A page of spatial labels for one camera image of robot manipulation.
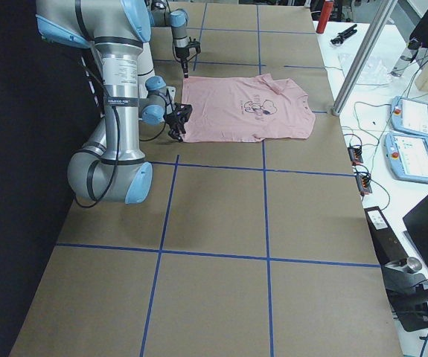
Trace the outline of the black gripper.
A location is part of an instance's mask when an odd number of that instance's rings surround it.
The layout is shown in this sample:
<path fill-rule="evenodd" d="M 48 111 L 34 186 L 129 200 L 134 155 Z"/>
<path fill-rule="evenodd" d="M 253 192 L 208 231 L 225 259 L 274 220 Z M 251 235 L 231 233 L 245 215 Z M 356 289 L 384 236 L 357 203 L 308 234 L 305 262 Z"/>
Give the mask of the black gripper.
<path fill-rule="evenodd" d="M 165 115 L 165 122 L 170 127 L 168 135 L 175 141 L 183 142 L 183 135 L 186 133 L 185 124 L 189 121 L 193 111 L 192 105 L 175 103 L 170 113 Z"/>
<path fill-rule="evenodd" d="M 184 78 L 189 77 L 188 62 L 201 53 L 201 43 L 191 37 L 173 39 L 173 55 L 180 62 Z"/>

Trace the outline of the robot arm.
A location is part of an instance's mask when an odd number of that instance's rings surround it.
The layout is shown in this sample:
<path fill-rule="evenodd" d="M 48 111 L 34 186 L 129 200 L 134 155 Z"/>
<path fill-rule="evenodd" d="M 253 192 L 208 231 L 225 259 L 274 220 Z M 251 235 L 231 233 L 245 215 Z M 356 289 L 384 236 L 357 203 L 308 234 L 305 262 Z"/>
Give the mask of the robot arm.
<path fill-rule="evenodd" d="M 187 71 L 200 52 L 200 43 L 187 33 L 187 12 L 171 9 L 167 1 L 38 1 L 36 20 L 44 39 L 90 50 L 98 62 L 90 74 L 103 92 L 104 114 L 68 165 L 76 203 L 92 208 L 102 201 L 143 202 L 153 167 L 141 151 L 140 123 L 163 123 L 180 141 L 192 112 L 155 75 L 151 30 L 170 28 L 173 54 Z"/>
<path fill-rule="evenodd" d="M 182 9 L 172 10 L 169 1 L 145 1 L 154 28 L 170 28 L 171 49 L 174 59 L 180 64 L 184 78 L 189 78 L 189 62 L 201 53 L 201 43 L 188 35 L 188 13 Z"/>

